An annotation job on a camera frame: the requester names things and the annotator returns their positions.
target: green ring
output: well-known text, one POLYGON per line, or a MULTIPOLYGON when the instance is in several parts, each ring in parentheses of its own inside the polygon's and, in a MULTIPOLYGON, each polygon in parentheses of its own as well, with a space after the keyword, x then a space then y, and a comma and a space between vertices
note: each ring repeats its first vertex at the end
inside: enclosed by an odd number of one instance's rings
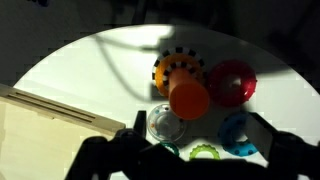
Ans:
POLYGON ((216 148, 210 146, 210 145, 198 145, 196 148, 193 148, 193 150, 190 152, 190 157, 189 159, 195 159, 197 154, 199 152, 203 152, 203 151, 206 151, 206 152, 210 152, 213 156, 213 159, 220 159, 220 156, 219 156, 219 152, 216 150, 216 148))
POLYGON ((172 149, 172 151, 173 151, 173 153, 175 155, 180 156, 179 149, 174 144, 172 144, 172 143, 164 143, 164 142, 161 142, 160 144, 162 144, 164 147, 168 147, 168 148, 172 149))

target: wooden board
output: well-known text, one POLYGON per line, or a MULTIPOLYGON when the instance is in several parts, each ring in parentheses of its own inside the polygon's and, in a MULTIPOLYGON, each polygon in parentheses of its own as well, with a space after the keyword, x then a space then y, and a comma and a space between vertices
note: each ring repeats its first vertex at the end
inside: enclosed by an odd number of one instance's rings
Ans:
POLYGON ((0 85, 0 180, 64 179, 84 139, 123 123, 0 85))

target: white surface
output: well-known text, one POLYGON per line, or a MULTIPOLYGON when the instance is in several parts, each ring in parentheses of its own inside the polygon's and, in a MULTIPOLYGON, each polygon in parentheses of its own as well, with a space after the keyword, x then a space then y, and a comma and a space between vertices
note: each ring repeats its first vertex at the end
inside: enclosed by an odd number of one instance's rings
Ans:
MULTIPOLYGON (((149 25, 97 33, 51 54, 15 87, 132 127, 138 110, 150 112, 157 105, 168 103, 165 99, 153 100, 151 72, 159 52, 175 46, 197 51, 209 70, 227 59, 247 62, 256 70, 258 84, 243 108, 258 112, 276 128, 300 135, 309 143, 316 144, 320 139, 319 95, 299 74, 260 48, 209 30, 149 25), (147 51, 142 46, 156 48, 147 51)), ((216 147, 221 158, 237 158, 212 143, 212 132, 239 109, 212 106, 206 116, 192 122, 181 140, 187 143, 180 149, 181 157, 188 160, 192 148, 205 143, 216 147)), ((149 135, 148 140, 156 143, 149 135)), ((266 164, 259 154, 247 160, 266 164)))

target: white table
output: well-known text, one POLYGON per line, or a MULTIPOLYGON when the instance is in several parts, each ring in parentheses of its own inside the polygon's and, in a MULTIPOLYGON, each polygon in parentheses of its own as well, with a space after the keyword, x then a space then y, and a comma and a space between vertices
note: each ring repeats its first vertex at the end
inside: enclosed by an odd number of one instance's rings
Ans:
MULTIPOLYGON (((97 33, 43 59, 15 88, 107 116, 130 128, 138 110, 150 112, 157 105, 168 104, 166 99, 152 98, 151 73, 159 53, 176 46, 197 51, 208 70, 227 59, 247 62, 257 72, 258 84, 243 108, 258 112, 277 129, 293 132, 309 143, 320 140, 320 96, 298 73, 250 43, 205 29, 145 25, 97 33)), ((188 160, 196 145, 212 144, 215 134, 202 132, 219 127, 208 123, 221 122, 236 111, 239 108, 211 106, 205 117, 189 126, 181 158, 188 160)), ((157 143, 149 134, 147 139, 157 143)), ((220 145, 212 145, 221 158, 238 158, 220 145)), ((246 159, 266 165, 259 153, 246 159)))

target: blue ring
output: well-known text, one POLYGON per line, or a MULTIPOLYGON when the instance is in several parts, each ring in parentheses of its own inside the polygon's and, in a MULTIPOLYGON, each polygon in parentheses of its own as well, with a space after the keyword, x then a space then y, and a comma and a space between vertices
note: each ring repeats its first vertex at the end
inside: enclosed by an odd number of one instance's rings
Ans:
POLYGON ((248 139, 244 142, 236 142, 232 137, 232 132, 245 124, 247 116, 248 114, 245 112, 230 115, 219 129, 218 137, 223 149, 235 156, 249 156, 258 151, 248 139))

